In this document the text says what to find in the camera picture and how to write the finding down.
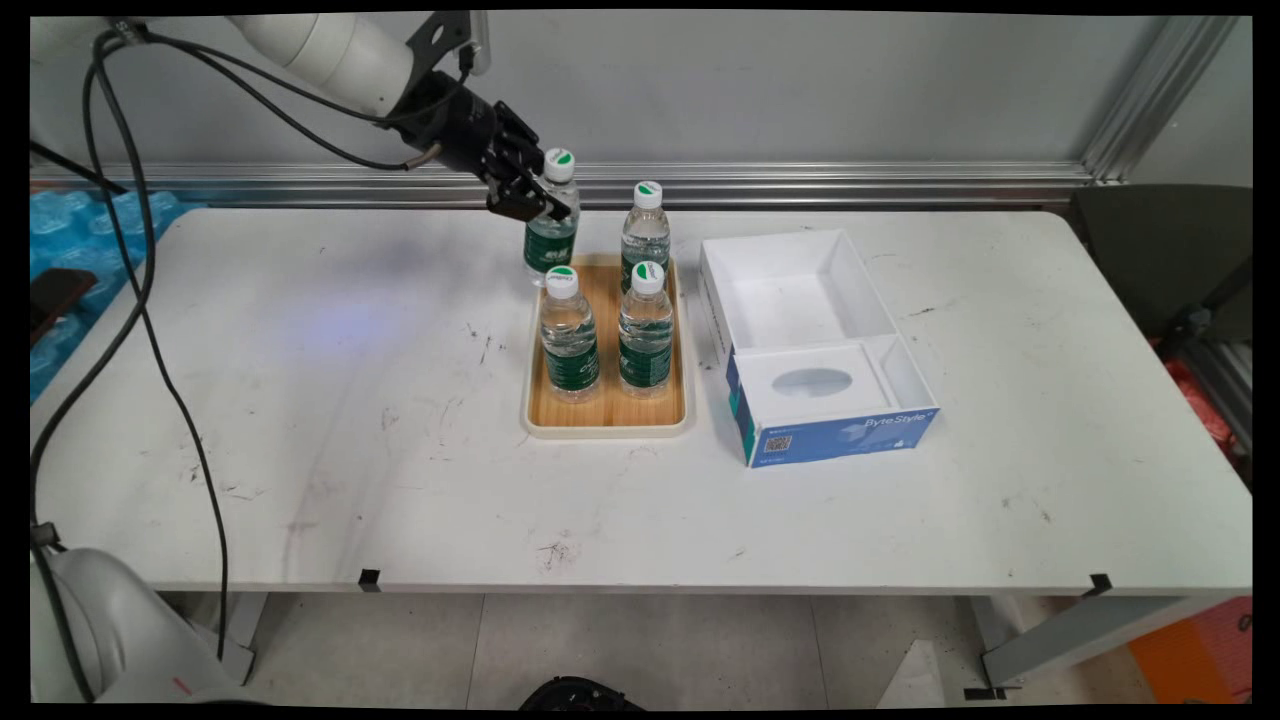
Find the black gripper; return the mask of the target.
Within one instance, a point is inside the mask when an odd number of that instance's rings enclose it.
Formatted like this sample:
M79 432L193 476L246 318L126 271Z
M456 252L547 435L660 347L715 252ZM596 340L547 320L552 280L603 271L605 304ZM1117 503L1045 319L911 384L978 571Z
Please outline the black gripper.
M570 205L536 179L545 167L539 136L506 102L493 106L466 87L471 70L413 70L392 111L392 129L416 154L399 168L439 161L454 172L486 179L488 211L529 223L548 214L562 222ZM497 151L493 141L497 135Z

